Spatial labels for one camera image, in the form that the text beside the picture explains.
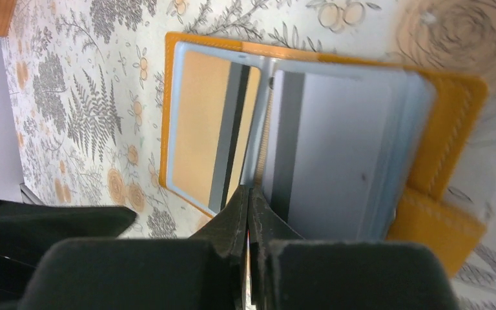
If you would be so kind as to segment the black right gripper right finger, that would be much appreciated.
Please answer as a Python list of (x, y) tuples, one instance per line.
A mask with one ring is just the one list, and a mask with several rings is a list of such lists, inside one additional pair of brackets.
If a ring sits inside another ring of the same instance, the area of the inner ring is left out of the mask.
[(458, 309), (423, 245), (302, 238), (249, 191), (251, 302), (257, 309)]

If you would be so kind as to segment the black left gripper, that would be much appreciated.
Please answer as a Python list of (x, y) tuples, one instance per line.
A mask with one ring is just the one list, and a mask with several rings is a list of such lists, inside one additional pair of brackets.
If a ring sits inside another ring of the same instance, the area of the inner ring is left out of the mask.
[(136, 220), (127, 207), (51, 207), (0, 200), (0, 303), (19, 299), (41, 257), (68, 238), (117, 237)]

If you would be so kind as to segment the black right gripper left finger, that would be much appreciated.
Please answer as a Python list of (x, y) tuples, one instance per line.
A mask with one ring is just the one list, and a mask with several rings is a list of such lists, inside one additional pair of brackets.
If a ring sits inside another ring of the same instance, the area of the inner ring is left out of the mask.
[(74, 238), (43, 256), (19, 309), (243, 309), (247, 207), (239, 186), (189, 238)]

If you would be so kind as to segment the grey card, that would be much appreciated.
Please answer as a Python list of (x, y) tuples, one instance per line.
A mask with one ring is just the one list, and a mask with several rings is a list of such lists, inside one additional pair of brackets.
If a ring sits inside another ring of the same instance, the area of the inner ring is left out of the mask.
[(383, 240), (437, 91), (414, 72), (279, 70), (263, 192), (307, 239)]

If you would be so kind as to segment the yellow leather card holder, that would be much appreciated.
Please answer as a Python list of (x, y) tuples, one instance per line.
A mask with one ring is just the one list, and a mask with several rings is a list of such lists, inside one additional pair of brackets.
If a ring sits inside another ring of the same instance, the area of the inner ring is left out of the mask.
[[(213, 47), (220, 51), (246, 52), (279, 60), (311, 63), (337, 63), (379, 67), (378, 61), (336, 54), (312, 52), (280, 46), (251, 43), (181, 32), (165, 36), (165, 74), (159, 183), (172, 189), (172, 80), (180, 64), (175, 48), (181, 43)], [(455, 276), (486, 232), (486, 224), (443, 200), (446, 186), (484, 106), (488, 88), (482, 79), (410, 65), (409, 71), (422, 74), (437, 88), (422, 142), (411, 166), (399, 210), (387, 232), (388, 240), (412, 241), (429, 247), (442, 263), (448, 276)]]

